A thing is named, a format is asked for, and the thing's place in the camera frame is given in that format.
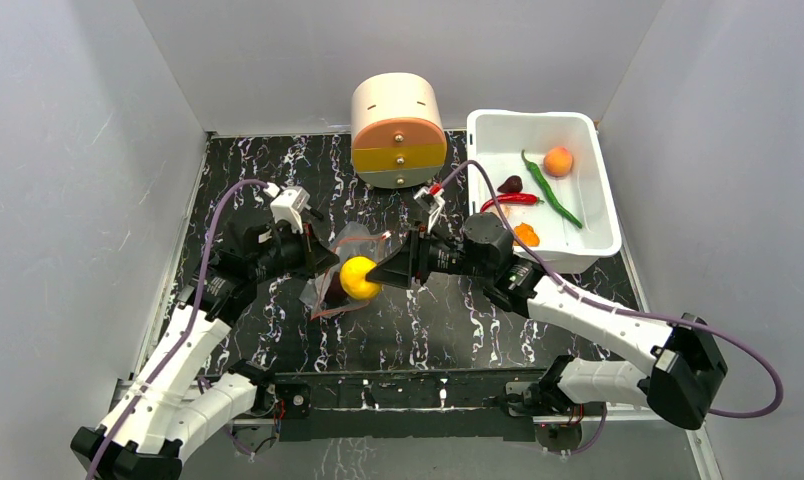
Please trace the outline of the orange peach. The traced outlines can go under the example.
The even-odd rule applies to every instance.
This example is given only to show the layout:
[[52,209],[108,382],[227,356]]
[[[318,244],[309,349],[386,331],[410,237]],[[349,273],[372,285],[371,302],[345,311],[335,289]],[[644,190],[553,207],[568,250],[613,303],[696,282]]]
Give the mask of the orange peach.
[[573,169],[574,157],[565,147],[559,146],[549,150],[543,158],[544,171],[556,178],[569,175]]

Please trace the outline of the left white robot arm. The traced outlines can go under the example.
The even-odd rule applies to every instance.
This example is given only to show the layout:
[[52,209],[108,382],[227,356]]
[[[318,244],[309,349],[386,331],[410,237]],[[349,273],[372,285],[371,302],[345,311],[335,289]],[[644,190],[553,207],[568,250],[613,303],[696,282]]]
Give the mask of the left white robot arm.
[[282,276],[315,278],[338,263],[310,224],[249,229],[245,249],[209,250],[178,297],[168,329],[113,409],[82,427],[70,447],[89,479],[177,479],[189,456],[234,417],[272,411],[277,391],[258,366],[241,361],[201,396],[184,401],[210,352]]

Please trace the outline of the clear zip bag orange zipper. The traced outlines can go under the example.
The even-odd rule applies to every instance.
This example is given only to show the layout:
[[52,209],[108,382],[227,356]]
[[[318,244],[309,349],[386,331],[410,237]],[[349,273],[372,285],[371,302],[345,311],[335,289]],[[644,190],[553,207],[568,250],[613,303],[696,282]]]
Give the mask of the clear zip bag orange zipper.
[[366,274],[385,257],[388,231],[371,233],[360,223],[349,222],[330,245],[340,262],[316,279],[309,280],[300,301],[315,320],[366,307],[382,290]]

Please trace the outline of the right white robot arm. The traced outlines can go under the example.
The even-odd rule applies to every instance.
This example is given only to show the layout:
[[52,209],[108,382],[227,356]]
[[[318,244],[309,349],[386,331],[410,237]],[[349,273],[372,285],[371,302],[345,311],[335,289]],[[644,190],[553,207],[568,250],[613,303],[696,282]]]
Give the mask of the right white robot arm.
[[458,241],[418,226],[366,279],[408,289],[434,272],[478,278],[499,309],[569,330],[618,355],[616,361],[557,357],[523,390],[507,389],[504,404],[513,415],[566,414],[606,402],[648,408],[682,429],[702,426],[728,372],[709,333],[647,321],[589,293],[569,293],[539,263],[515,254],[513,243],[512,231],[492,213],[469,217]]

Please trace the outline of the dark purple plum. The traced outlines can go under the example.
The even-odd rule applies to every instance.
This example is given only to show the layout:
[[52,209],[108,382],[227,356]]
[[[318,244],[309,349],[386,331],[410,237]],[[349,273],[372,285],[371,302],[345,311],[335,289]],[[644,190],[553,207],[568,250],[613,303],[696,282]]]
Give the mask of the dark purple plum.
[[328,309],[342,307],[349,302],[349,295],[344,290],[340,275],[335,272],[329,281],[329,285],[324,295],[324,304]]

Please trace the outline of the yellow lemon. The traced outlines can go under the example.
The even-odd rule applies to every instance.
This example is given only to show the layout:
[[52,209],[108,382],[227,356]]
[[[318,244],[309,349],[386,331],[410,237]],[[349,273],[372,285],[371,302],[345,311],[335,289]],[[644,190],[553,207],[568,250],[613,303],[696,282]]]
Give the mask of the yellow lemon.
[[375,266],[376,262],[365,256],[355,256],[343,263],[339,275],[349,297],[357,301],[369,301],[381,293],[382,286],[366,278]]

